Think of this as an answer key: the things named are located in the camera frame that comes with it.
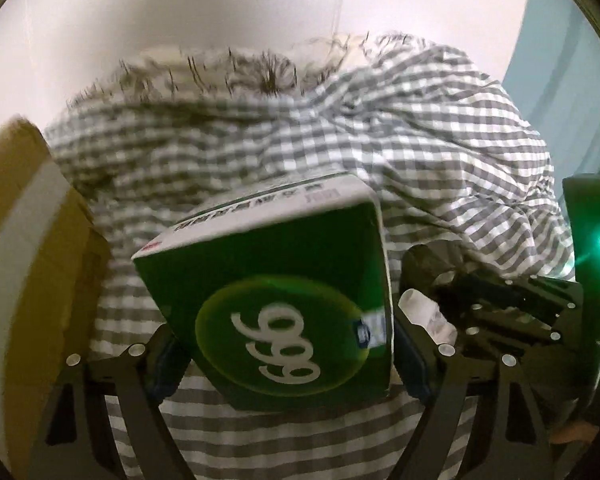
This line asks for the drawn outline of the green 999 medicine box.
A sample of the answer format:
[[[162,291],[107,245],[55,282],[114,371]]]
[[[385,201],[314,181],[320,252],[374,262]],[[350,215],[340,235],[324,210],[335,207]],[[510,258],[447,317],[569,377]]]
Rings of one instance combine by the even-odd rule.
[[[382,229],[375,192],[321,168],[208,198],[132,261],[176,339],[234,408],[361,402],[390,385]]]

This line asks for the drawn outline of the cardboard box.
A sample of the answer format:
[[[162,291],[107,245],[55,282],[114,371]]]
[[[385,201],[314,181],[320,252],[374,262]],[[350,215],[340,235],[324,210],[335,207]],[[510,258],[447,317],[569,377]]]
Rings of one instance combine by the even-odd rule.
[[[0,128],[0,461],[26,478],[65,358],[88,350],[110,252],[35,125]]]

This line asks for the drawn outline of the green curtain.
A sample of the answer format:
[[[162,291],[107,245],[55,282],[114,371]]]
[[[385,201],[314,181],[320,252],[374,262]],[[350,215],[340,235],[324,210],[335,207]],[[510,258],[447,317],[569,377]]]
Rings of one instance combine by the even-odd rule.
[[[600,37],[573,0],[527,0],[503,86],[562,180],[600,174]]]

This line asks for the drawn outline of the floral patterned pillow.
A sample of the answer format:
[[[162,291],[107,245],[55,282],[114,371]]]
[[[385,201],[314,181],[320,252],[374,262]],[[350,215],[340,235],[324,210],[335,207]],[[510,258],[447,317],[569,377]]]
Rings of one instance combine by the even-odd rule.
[[[370,66],[394,49],[418,53],[434,44],[391,34],[315,37],[286,50],[153,47],[122,58],[67,102],[70,110],[105,104],[302,96],[331,76]]]

